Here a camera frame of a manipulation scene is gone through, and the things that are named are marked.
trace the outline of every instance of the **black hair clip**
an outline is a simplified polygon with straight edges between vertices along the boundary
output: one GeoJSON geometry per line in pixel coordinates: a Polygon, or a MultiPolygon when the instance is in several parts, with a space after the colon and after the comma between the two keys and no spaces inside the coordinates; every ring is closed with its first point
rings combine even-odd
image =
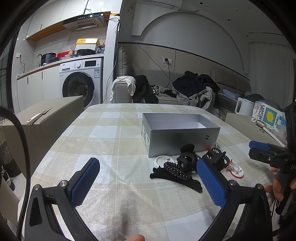
{"type": "Polygon", "coordinates": [[[165,168],[154,167],[153,173],[150,174],[150,178],[151,179],[153,179],[153,178],[166,179],[166,180],[187,186],[187,187],[191,188],[192,190],[197,191],[199,193],[202,192],[202,185],[200,184],[200,182],[198,180],[194,180],[194,179],[192,179],[192,177],[190,177],[190,179],[182,179],[182,178],[176,176],[175,174],[167,171],[165,168]]]}
{"type": "Polygon", "coordinates": [[[198,180],[194,180],[190,172],[196,171],[196,163],[200,159],[194,152],[193,144],[186,144],[180,148],[181,155],[177,158],[178,164],[165,162],[163,168],[153,168],[150,178],[161,178],[185,185],[194,191],[202,192],[198,180]]]}
{"type": "Polygon", "coordinates": [[[226,151],[222,152],[216,147],[209,150],[202,158],[206,159],[212,166],[215,166],[217,171],[222,171],[230,163],[229,157],[226,156],[226,151]]]}

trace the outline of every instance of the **white towel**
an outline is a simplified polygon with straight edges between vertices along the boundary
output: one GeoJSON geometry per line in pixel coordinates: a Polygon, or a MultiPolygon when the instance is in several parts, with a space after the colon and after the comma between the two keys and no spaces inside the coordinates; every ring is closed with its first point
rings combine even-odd
{"type": "Polygon", "coordinates": [[[112,88],[111,88],[111,94],[110,94],[110,102],[114,103],[115,98],[114,98],[114,88],[115,88],[115,83],[118,81],[125,81],[128,84],[128,92],[130,93],[130,95],[134,95],[135,90],[136,90],[136,80],[134,77],[132,76],[121,76],[121,77],[117,77],[116,80],[114,80],[113,84],[112,84],[112,88]]]}

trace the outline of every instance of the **washing machine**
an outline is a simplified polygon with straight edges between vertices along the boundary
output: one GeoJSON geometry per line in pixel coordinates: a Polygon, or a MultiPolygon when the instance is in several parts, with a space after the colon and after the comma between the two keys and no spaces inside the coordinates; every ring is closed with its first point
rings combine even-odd
{"type": "Polygon", "coordinates": [[[61,97],[83,96],[84,108],[103,102],[103,58],[62,63],[59,69],[61,97]]]}

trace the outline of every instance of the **countertop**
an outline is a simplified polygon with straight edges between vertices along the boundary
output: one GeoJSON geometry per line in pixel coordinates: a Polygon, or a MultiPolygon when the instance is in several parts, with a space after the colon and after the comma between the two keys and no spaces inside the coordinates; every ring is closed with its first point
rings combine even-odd
{"type": "Polygon", "coordinates": [[[79,57],[74,57],[74,58],[63,59],[63,60],[60,60],[60,61],[56,61],[56,62],[53,62],[53,63],[50,63],[50,64],[46,64],[44,66],[40,66],[38,68],[32,69],[32,70],[29,70],[29,71],[27,71],[27,72],[25,72],[23,74],[19,74],[19,75],[17,75],[17,80],[19,80],[19,79],[21,79],[21,78],[23,78],[25,76],[28,76],[30,74],[42,71],[44,69],[54,67],[57,64],[61,64],[61,63],[65,63],[65,62],[71,62],[71,61],[80,60],[80,59],[98,58],[98,57],[104,57],[104,54],[92,54],[92,55],[85,55],[85,56],[79,56],[79,57]]]}
{"type": "MultiPolygon", "coordinates": [[[[143,112],[203,115],[221,127],[218,147],[244,170],[242,179],[223,170],[225,178],[249,187],[271,184],[269,165],[248,156],[250,139],[205,110],[167,104],[98,104],[81,113],[54,143],[34,172],[31,189],[35,184],[45,188],[69,180],[95,157],[100,161],[99,174],[76,210],[98,240],[125,240],[137,233],[146,240],[198,240],[220,207],[214,205],[198,175],[193,178],[201,182],[202,193],[149,178],[155,166],[141,137],[143,112]]],[[[66,238],[72,239],[59,209],[55,205],[53,208],[66,238]]],[[[242,210],[240,205],[225,238],[232,236],[242,210]]]]}

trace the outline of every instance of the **curtain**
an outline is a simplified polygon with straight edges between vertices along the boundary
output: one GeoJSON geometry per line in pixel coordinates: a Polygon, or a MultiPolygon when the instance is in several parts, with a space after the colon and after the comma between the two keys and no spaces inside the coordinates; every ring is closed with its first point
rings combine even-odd
{"type": "Polygon", "coordinates": [[[250,85],[252,93],[285,108],[293,101],[294,67],[288,46],[250,42],[250,85]]]}

